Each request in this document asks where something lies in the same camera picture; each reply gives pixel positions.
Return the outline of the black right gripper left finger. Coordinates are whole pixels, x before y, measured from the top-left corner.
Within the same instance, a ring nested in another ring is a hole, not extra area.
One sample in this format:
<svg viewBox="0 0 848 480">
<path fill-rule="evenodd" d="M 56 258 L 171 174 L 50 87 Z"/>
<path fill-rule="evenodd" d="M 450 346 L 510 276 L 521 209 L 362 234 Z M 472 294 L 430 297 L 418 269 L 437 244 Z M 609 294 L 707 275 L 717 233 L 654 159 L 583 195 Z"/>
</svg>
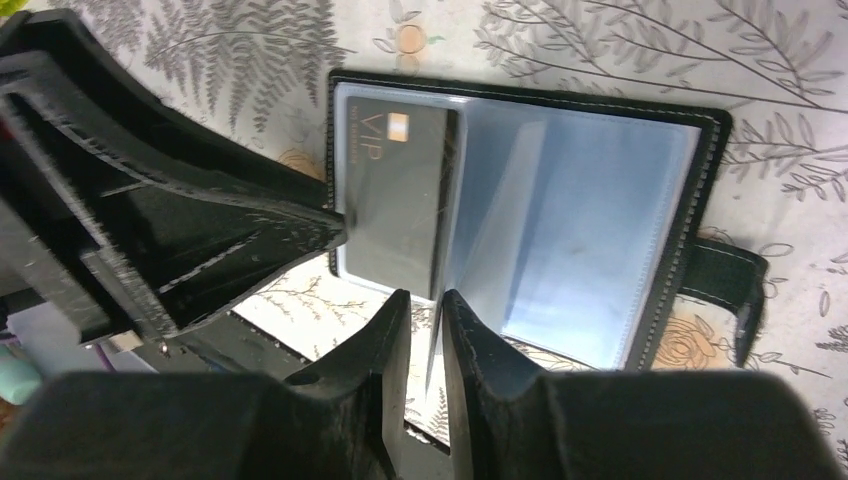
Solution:
<svg viewBox="0 0 848 480">
<path fill-rule="evenodd" d="M 277 380 L 75 372 L 46 383 L 1 446 L 5 479 L 395 479 L 411 298 Z"/>
</svg>

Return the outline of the black credit card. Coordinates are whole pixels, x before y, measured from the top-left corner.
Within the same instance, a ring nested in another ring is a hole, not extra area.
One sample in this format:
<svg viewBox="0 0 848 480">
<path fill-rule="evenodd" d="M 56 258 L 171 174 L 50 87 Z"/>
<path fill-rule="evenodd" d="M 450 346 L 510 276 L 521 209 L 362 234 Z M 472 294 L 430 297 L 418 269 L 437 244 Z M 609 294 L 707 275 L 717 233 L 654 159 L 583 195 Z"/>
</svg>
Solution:
<svg viewBox="0 0 848 480">
<path fill-rule="evenodd" d="M 438 231 L 450 197 L 459 113 L 350 96 L 343 207 L 345 278 L 431 299 Z"/>
</svg>

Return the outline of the black card holder wallet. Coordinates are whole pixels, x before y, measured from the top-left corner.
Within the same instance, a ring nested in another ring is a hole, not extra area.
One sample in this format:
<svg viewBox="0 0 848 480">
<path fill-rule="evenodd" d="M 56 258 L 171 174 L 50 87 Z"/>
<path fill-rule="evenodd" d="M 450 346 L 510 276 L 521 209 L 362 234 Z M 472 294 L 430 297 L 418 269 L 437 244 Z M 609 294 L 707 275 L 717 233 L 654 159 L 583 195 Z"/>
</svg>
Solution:
<svg viewBox="0 0 848 480">
<path fill-rule="evenodd" d="M 747 362 L 768 263 L 698 234 L 727 111 L 337 69 L 327 168 L 344 217 L 350 96 L 459 113 L 433 295 L 416 298 L 455 290 L 499 336 L 594 369 L 644 370 L 684 295 L 735 316 L 732 359 Z"/>
</svg>

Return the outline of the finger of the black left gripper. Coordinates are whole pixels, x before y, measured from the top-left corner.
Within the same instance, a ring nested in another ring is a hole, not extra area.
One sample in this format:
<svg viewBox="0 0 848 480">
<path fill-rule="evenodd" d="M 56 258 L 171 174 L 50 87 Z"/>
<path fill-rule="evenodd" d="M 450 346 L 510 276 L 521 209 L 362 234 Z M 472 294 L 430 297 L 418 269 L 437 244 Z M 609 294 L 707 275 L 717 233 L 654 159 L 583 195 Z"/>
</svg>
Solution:
<svg viewBox="0 0 848 480">
<path fill-rule="evenodd" d="M 69 9 L 1 28 L 1 269 L 84 342 L 176 337 L 340 245 L 325 185 L 166 107 Z"/>
</svg>

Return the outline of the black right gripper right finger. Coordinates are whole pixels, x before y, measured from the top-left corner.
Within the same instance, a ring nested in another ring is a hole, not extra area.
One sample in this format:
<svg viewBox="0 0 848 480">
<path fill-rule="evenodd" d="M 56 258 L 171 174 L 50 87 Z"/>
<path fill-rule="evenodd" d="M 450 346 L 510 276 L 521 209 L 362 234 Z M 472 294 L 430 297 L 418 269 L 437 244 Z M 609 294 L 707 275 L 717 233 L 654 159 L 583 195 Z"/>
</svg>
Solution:
<svg viewBox="0 0 848 480">
<path fill-rule="evenodd" d="M 545 370 L 442 299 L 459 479 L 840 479 L 811 415 L 745 370 Z"/>
</svg>

